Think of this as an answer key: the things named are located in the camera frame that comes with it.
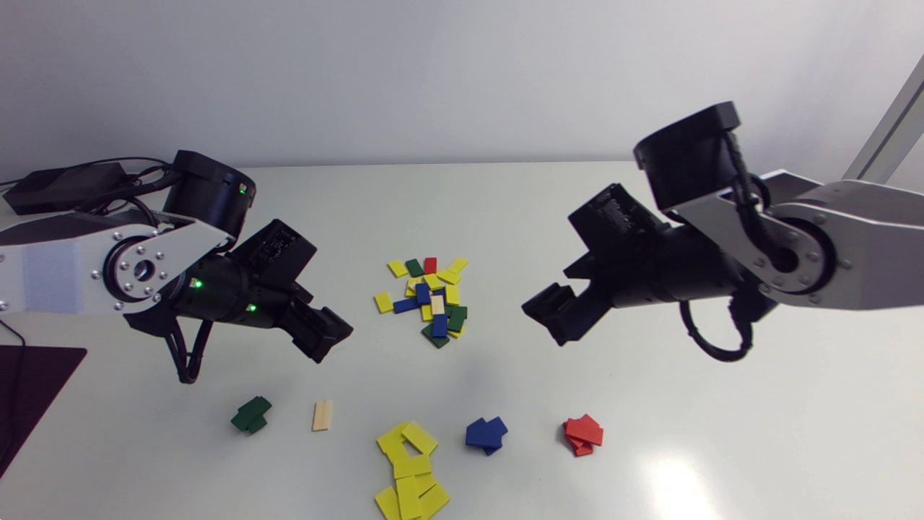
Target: yellow wooden block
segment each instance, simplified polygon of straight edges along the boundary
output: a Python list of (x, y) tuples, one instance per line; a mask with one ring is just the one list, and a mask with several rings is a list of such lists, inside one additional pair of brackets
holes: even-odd
[(392, 273), (395, 274), (395, 278), (397, 279), (407, 276), (407, 267), (405, 267), (404, 262), (400, 260), (392, 260), (388, 263), (388, 268), (392, 270)]
[(424, 455), (429, 455), (440, 445), (417, 421), (407, 423), (401, 435)]
[(436, 275), (423, 275), (423, 281), (427, 282), (431, 291), (442, 289), (444, 286), (440, 279), (436, 278)]
[(379, 306), (380, 315), (390, 313), (395, 310), (395, 306), (392, 305), (392, 299), (390, 296), (388, 296), (387, 292), (380, 292), (376, 294), (375, 304)]
[(383, 433), (376, 442), (379, 443), (379, 449), (388, 457), (388, 460), (395, 463), (402, 459), (407, 459), (410, 455), (404, 445), (404, 436), (401, 432), (407, 427), (407, 422), (403, 422), (396, 427)]
[(399, 478), (395, 481), (395, 484), (398, 487), (398, 509), (401, 510), (401, 520), (411, 520), (420, 516), (420, 495), (417, 492), (417, 479), (414, 477)]
[(459, 300), (459, 288), (457, 285), (447, 285), (446, 286), (446, 304), (447, 305), (460, 305), (461, 301)]
[(429, 491), (420, 496), (420, 520), (430, 520), (437, 511), (443, 509), (449, 503), (449, 493), (443, 489), (443, 486), (437, 484)]
[(446, 283), (451, 283), (456, 285), (459, 281), (462, 280), (462, 277), (458, 276), (456, 273), (450, 271), (449, 269), (443, 269), (442, 271), (437, 271), (436, 278), (441, 279)]
[(433, 476), (433, 473), (424, 473), (423, 475), (417, 475), (417, 493), (424, 494), (429, 491), (433, 486), (436, 486), (436, 477)]
[(430, 299), (430, 310), (435, 315), (444, 315), (446, 314), (446, 307), (443, 305), (443, 296), (439, 294), (434, 294)]
[(389, 486), (375, 495), (375, 503), (379, 504), (379, 509), (385, 516), (385, 520), (401, 520), (401, 510), (398, 508), (398, 493), (395, 488)]
[(449, 265), (449, 269), (447, 270), (459, 275), (462, 274), (462, 269), (464, 269), (467, 265), (468, 260), (465, 258), (457, 258), (456, 260), (453, 260), (453, 263)]
[(424, 473), (433, 471), (430, 466), (430, 455), (417, 455), (416, 457), (408, 457), (407, 459), (396, 461), (394, 470), (395, 480), (404, 477), (413, 477), (415, 475), (423, 475)]

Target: cable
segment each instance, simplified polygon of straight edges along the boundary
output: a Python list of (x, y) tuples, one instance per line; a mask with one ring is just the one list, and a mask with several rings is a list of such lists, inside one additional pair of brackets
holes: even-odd
[(734, 320), (735, 328), (738, 330), (738, 334), (741, 335), (741, 348), (737, 351), (727, 351), (709, 343), (699, 334), (699, 329), (696, 328), (696, 324), (693, 322), (693, 315), (690, 314), (690, 302), (688, 300), (680, 302), (680, 317), (684, 320), (684, 325), (687, 327), (687, 334), (689, 334), (690, 338), (693, 338), (693, 341), (699, 345), (700, 349), (712, 359), (725, 363), (740, 361), (748, 355), (748, 351), (753, 346), (754, 330), (749, 321)]
[(0, 460), (6, 459), (7, 453), (9, 452), (10, 447), (13, 445), (13, 437), (15, 435), (14, 428), (14, 410), (16, 409), (16, 400), (19, 395), (19, 375), (22, 374), (23, 362), (26, 359), (26, 339), (22, 337), (22, 334), (19, 334), (14, 328), (6, 324), (6, 321), (0, 319), (0, 325), (2, 325), (6, 330), (9, 330), (19, 338), (19, 341), (22, 343), (19, 347), (19, 359), (16, 361), (16, 369), (13, 372), (13, 391), (10, 392), (9, 398), (9, 413), (6, 418), (6, 424), (9, 426), (9, 435), (6, 437), (5, 446), (2, 452), (0, 452)]

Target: white table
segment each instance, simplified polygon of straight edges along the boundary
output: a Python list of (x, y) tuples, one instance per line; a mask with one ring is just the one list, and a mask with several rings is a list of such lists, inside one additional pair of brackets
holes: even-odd
[[(0, 481), (0, 517), (379, 518), (372, 497), (392, 479), (375, 438), (410, 419), (441, 442), (443, 520), (924, 511), (919, 309), (779, 308), (732, 365), (699, 351), (675, 305), (613, 311), (565, 348), (523, 315), (585, 251), (571, 211), (614, 181), (650, 204), (634, 165), (248, 173), (258, 194), (242, 236), (273, 217), (303, 233), (319, 252), (299, 281), (356, 332), (315, 365), (282, 331), (219, 325), (186, 386), (163, 344), (118, 317), (11, 316), (32, 344), (90, 353)], [(417, 312), (380, 316), (371, 298), (401, 293), (387, 261), (427, 255), (471, 261), (467, 332), (442, 350)], [(694, 313), (707, 337), (737, 345), (725, 305)], [(248, 437), (228, 421), (254, 395), (273, 408)], [(311, 433), (320, 399), (334, 400), (333, 427)], [(560, 427), (584, 413), (605, 442), (576, 459)], [(466, 425), (496, 415), (504, 447), (467, 449)]]

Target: white wall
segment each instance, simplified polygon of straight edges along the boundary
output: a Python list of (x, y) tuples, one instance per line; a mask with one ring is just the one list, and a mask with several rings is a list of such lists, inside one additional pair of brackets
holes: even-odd
[(839, 178), (924, 49), (909, 0), (5, 0), (0, 178), (629, 158), (732, 99), (755, 171)]

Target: pile of blocks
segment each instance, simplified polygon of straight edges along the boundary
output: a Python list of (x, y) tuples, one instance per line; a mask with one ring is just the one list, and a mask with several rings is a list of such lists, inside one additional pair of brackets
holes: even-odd
[[(433, 477), (430, 454), (439, 445), (414, 421), (401, 423), (377, 439), (379, 449), (392, 463), (395, 485), (375, 495), (386, 520), (429, 520), (449, 503), (449, 494)], [(407, 446), (419, 455), (407, 452)]]
[(465, 443), (468, 446), (482, 448), (485, 455), (500, 450), (504, 444), (501, 437), (507, 432), (507, 426), (500, 417), (485, 421), (484, 417), (468, 425), (465, 430)]
[(584, 414), (579, 419), (568, 419), (563, 426), (565, 427), (565, 439), (571, 445), (576, 457), (590, 455), (593, 453), (594, 445), (603, 445), (603, 428), (597, 424), (597, 421), (590, 418), (590, 415)]
[(379, 313), (394, 311), (401, 314), (420, 309), (420, 319), (431, 322), (421, 333), (436, 348), (443, 348), (449, 342), (449, 336), (458, 339), (465, 332), (468, 307), (461, 304), (458, 283), (462, 279), (460, 273), (467, 265), (465, 258), (457, 258), (443, 270), (437, 268), (435, 257), (425, 258), (423, 266), (416, 258), (406, 262), (389, 262), (388, 268), (395, 278), (409, 276), (405, 299), (392, 302), (387, 291), (376, 294), (374, 299)]
[(266, 426), (266, 419), (263, 414), (272, 406), (263, 396), (258, 395), (237, 409), (237, 415), (231, 419), (231, 424), (241, 431), (247, 430), (251, 434), (257, 433), (260, 428)]

